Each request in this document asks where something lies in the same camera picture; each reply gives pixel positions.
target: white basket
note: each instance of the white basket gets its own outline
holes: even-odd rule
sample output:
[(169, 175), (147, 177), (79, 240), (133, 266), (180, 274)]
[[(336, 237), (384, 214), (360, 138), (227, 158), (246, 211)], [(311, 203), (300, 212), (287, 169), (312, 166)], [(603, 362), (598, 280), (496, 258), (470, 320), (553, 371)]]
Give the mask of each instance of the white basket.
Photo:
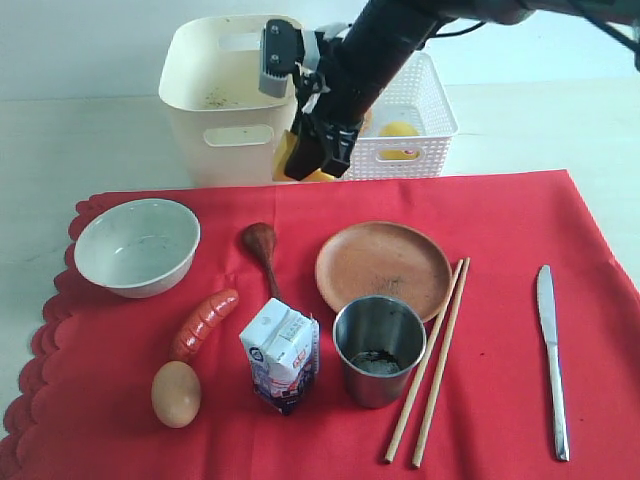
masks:
[(258, 89), (260, 36), (281, 15), (201, 18), (174, 34), (158, 94), (195, 186), (272, 182), (272, 158), (295, 116), (290, 80), (285, 98)]
[[(458, 124), (428, 54), (413, 54), (380, 95), (372, 112), (372, 123), (358, 138), (343, 180), (440, 175)], [(420, 136), (373, 136), (393, 121), (410, 123)], [(418, 157), (383, 160), (380, 153), (385, 150), (417, 152)]]

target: brown plate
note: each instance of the brown plate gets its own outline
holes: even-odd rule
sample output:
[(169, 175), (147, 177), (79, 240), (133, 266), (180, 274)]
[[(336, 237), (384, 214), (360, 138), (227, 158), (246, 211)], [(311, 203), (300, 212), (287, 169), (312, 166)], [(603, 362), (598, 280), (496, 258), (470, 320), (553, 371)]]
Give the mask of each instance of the brown plate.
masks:
[(366, 222), (331, 237), (316, 260), (316, 283), (335, 311), (364, 295), (389, 295), (424, 321), (443, 308), (451, 265), (431, 239), (404, 225)]

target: butter knife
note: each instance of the butter knife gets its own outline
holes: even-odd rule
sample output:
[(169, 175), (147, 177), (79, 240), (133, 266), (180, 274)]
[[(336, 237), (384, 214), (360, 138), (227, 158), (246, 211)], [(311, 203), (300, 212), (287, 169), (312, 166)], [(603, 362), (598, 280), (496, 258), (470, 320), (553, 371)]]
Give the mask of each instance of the butter knife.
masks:
[(553, 397), (553, 436), (555, 439), (556, 457), (569, 461), (569, 438), (567, 435), (567, 419), (564, 411), (564, 393), (562, 374), (558, 355), (558, 329), (556, 326), (556, 305), (553, 294), (551, 267), (544, 265), (538, 273), (538, 313), (544, 343), (549, 358), (551, 375), (551, 394)]

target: chopsticks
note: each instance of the chopsticks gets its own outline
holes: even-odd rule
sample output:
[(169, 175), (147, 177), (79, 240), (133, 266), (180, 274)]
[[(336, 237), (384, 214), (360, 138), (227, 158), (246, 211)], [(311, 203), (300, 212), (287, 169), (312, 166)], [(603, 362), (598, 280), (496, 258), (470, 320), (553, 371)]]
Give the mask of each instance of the chopsticks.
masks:
[(447, 329), (445, 331), (442, 349), (440, 351), (440, 357), (438, 359), (436, 372), (433, 378), (433, 382), (431, 384), (431, 391), (429, 393), (429, 398), (427, 400), (427, 407), (424, 413), (422, 425), (420, 427), (420, 435), (418, 437), (416, 448), (413, 454), (413, 459), (412, 459), (413, 466), (416, 468), (420, 467), (420, 464), (422, 462), (422, 457), (424, 454), (424, 449), (427, 443), (427, 437), (429, 435), (429, 427), (431, 426), (431, 420), (433, 419), (433, 414), (435, 412), (436, 400), (438, 398), (438, 393), (440, 391), (440, 384), (442, 383), (442, 375), (444, 374), (444, 367), (447, 361), (449, 347), (451, 346), (451, 340), (453, 338), (453, 329), (455, 327), (456, 319), (458, 317), (458, 310), (460, 309), (462, 292), (464, 290), (464, 285), (467, 279), (467, 272), (469, 271), (470, 263), (471, 263), (471, 259), (467, 257), (464, 260), (458, 261), (458, 264), (456, 265), (456, 269), (453, 274), (453, 279), (449, 287), (449, 291), (447, 292), (445, 306), (436, 317), (433, 330), (431, 332), (431, 335), (429, 336), (429, 341), (427, 342), (427, 349), (426, 349), (425, 355), (420, 361), (420, 364), (418, 365), (418, 369), (416, 370), (416, 374), (413, 378), (411, 388), (409, 389), (407, 398), (402, 408), (402, 412), (400, 413), (400, 418), (398, 419), (398, 423), (396, 424), (396, 428), (391, 438), (391, 442), (389, 443), (389, 447), (385, 455), (385, 460), (389, 463), (393, 461), (395, 454), (398, 450), (398, 446), (400, 445), (400, 441), (402, 440), (402, 434), (404, 433), (404, 429), (407, 425), (407, 420), (409, 419), (409, 415), (411, 413), (411, 409), (413, 408), (413, 404), (415, 402), (418, 389), (420, 388), (422, 378), (424, 377), (424, 373), (427, 368), (427, 363), (429, 362), (429, 358), (431, 357), (431, 353), (433, 352), (433, 347), (438, 337), (438, 333), (440, 332), (440, 328), (442, 327), (442, 323), (444, 321), (444, 317), (446, 316), (447, 309), (451, 301), (451, 297), (453, 296), (453, 291), (456, 287), (456, 283), (458, 283), (458, 278), (459, 278), (460, 281), (458, 283), (458, 290), (456, 291), (456, 294), (451, 306), (451, 315), (449, 318), (449, 324), (447, 325)]

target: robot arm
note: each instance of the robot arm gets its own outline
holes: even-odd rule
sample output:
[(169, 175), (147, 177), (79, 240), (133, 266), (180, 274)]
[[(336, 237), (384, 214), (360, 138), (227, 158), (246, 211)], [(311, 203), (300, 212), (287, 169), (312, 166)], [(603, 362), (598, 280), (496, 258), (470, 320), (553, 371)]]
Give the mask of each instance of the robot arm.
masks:
[(300, 31), (283, 20), (269, 21), (260, 90), (282, 97), (292, 75), (298, 101), (285, 174), (302, 180), (321, 169), (341, 177), (366, 111), (411, 54), (444, 25), (460, 18), (514, 25), (535, 10), (636, 29), (640, 18), (637, 0), (369, 0), (344, 39), (335, 31)]

